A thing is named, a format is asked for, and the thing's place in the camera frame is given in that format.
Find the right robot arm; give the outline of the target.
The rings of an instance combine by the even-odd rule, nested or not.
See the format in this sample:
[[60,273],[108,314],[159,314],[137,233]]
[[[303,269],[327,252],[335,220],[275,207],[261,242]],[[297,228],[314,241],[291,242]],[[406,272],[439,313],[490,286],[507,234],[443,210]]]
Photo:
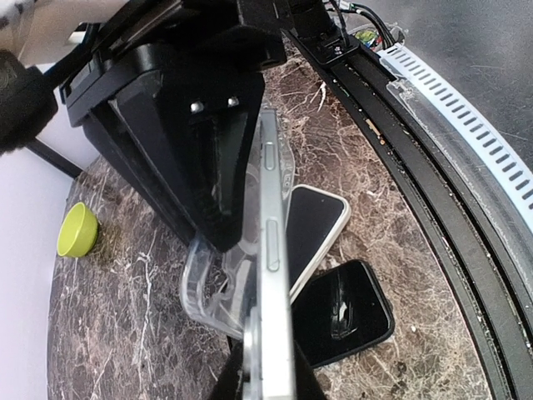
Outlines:
[[1,150],[70,122],[184,242],[242,235],[265,89],[286,1],[5,1]]

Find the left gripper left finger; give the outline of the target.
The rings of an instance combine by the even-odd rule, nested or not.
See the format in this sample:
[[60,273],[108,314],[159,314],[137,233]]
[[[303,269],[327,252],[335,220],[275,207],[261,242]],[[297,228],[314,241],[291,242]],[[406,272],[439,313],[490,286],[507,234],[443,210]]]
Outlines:
[[242,400],[243,346],[234,342],[229,358],[208,400]]

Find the clear magsafe phone case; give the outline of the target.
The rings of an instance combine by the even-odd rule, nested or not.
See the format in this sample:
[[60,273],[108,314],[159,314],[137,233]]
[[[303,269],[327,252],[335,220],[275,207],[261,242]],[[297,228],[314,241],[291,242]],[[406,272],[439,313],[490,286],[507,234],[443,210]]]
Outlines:
[[187,315],[237,340],[242,338],[247,314],[256,302],[262,139],[271,131],[278,137],[281,204],[284,219],[288,219],[295,160],[286,135],[280,129],[276,110],[265,108],[257,122],[247,164],[241,239],[221,253],[203,237],[195,237],[182,274],[180,298]]

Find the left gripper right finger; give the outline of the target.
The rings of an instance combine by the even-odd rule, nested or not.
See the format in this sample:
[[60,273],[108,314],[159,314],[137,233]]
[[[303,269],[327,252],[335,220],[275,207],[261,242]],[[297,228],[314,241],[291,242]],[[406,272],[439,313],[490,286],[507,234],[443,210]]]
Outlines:
[[327,400],[311,365],[306,360],[297,342],[294,342],[296,399],[297,400]]

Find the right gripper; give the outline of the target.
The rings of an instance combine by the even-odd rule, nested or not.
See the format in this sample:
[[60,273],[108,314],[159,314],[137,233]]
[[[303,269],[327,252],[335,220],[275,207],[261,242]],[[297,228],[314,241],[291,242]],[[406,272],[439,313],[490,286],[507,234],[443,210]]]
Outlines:
[[260,72],[286,61],[286,26],[285,1],[129,1],[61,86],[72,126],[185,243],[241,238]]

